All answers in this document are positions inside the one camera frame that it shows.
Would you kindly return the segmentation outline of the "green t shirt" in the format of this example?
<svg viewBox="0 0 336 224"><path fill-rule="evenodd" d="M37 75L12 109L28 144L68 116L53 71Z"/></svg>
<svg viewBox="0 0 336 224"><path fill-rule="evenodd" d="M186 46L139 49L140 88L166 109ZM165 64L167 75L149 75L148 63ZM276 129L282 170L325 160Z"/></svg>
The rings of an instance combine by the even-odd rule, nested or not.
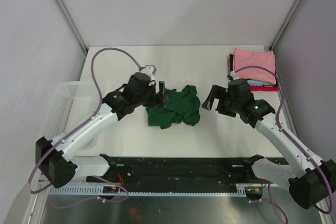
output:
<svg viewBox="0 0 336 224"><path fill-rule="evenodd" d="M162 130L170 128L173 124L184 123L195 126L200 121L200 99L197 87L186 85L182 90L166 89L168 103L163 108L146 108L148 126L160 127Z"/></svg>

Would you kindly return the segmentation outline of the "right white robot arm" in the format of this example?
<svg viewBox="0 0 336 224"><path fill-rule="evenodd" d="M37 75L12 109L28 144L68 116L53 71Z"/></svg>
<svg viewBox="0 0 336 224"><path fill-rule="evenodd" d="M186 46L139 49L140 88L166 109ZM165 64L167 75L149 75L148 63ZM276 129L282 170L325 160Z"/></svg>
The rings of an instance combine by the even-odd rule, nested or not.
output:
<svg viewBox="0 0 336 224"><path fill-rule="evenodd" d="M245 79L236 79L224 88L213 85L202 104L211 110L240 119L263 135L287 161L278 165L261 155L247 160L242 169L243 179L254 183L262 178L289 191L292 199L303 209L316 206L335 192L335 161L324 161L309 150L286 126L279 122L275 109L265 100L255 99Z"/></svg>

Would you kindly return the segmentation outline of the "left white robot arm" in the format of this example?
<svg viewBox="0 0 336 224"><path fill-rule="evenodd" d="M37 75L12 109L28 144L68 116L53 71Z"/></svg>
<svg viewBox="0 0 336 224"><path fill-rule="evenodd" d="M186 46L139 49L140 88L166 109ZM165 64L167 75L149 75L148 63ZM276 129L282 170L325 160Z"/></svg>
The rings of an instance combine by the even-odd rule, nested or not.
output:
<svg viewBox="0 0 336 224"><path fill-rule="evenodd" d="M107 155L80 157L77 152L103 130L118 123L140 106L167 105L165 82L156 82L151 74L136 72L128 83L101 98L93 115L68 133L51 140L41 137L35 145L36 167L55 188L68 184L75 177L99 176L110 182L116 169L110 165Z"/></svg>

